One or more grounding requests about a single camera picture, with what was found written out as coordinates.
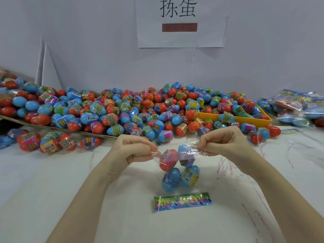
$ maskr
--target person's right hand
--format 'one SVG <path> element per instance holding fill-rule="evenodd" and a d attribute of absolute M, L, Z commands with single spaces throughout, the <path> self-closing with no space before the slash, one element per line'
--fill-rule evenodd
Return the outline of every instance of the person's right hand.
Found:
<path fill-rule="evenodd" d="M 264 162 L 236 126 L 213 130 L 203 135 L 198 148 L 207 151 L 208 155 L 228 158 L 247 175 L 251 175 Z"/>

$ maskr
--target person's left hand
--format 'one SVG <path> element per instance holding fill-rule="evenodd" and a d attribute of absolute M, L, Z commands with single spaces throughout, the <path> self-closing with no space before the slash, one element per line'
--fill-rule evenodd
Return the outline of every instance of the person's left hand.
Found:
<path fill-rule="evenodd" d="M 120 135 L 99 166 L 107 172 L 110 182 L 113 182 L 128 165 L 133 162 L 149 161 L 156 152 L 157 146 L 145 138 Z"/>

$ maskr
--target yellow plastic tray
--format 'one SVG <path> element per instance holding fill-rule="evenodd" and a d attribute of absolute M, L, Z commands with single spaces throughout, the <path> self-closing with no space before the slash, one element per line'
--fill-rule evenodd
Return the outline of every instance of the yellow plastic tray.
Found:
<path fill-rule="evenodd" d="M 243 118 L 243 117 L 236 117 L 235 116 L 235 122 L 241 123 L 249 123 L 255 125 L 255 127 L 264 127 L 264 126 L 269 126 L 271 123 L 271 118 L 259 107 L 259 110 L 261 111 L 262 114 L 266 115 L 269 120 L 266 119 L 258 119 L 258 118 Z M 198 112 L 198 118 L 201 120 L 205 120 L 207 118 L 210 118 L 213 122 L 218 121 L 218 116 L 219 114 L 213 114 L 213 113 L 203 113 L 203 112 Z"/>

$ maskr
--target pile of toy eggs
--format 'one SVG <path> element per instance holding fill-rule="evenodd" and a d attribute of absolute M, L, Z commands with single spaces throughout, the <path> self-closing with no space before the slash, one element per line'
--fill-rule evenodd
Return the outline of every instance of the pile of toy eggs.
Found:
<path fill-rule="evenodd" d="M 19 116 L 40 125 L 86 131 L 94 134 L 106 132 L 111 136 L 130 134 L 150 141 L 172 140 L 173 134 L 186 132 L 199 136 L 210 130 L 236 125 L 234 116 L 268 119 L 246 100 L 243 93 L 224 94 L 221 90 L 195 89 L 193 85 L 181 87 L 179 82 L 166 84 L 162 89 L 132 92 L 106 89 L 101 95 L 91 90 L 69 87 L 66 91 L 38 87 L 21 78 L 5 79 L 0 93 L 9 95 L 0 100 L 0 114 Z M 198 112 L 219 114 L 219 121 L 198 118 Z"/>
<path fill-rule="evenodd" d="M 167 149 L 160 156 L 160 168 L 166 172 L 162 179 L 162 188 L 166 192 L 174 191 L 180 185 L 193 187 L 197 183 L 200 170 L 198 166 L 193 165 L 196 152 L 189 145 L 180 144 L 178 150 Z M 175 167 L 178 161 L 181 167 L 184 167 L 182 172 Z"/>
<path fill-rule="evenodd" d="M 0 149 L 6 148 L 14 143 L 24 152 L 39 150 L 43 154 L 52 155 L 60 150 L 74 151 L 77 141 L 69 134 L 58 135 L 48 132 L 41 137 L 40 134 L 29 132 L 25 129 L 11 129 L 6 136 L 0 136 Z M 101 143 L 97 137 L 85 137 L 81 140 L 80 146 L 85 150 L 95 150 Z"/>

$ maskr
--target red rectangle on sign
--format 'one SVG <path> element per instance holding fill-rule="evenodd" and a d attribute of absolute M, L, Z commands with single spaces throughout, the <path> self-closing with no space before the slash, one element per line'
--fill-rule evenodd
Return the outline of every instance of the red rectangle on sign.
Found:
<path fill-rule="evenodd" d="M 198 23 L 162 24 L 162 32 L 197 32 Z"/>

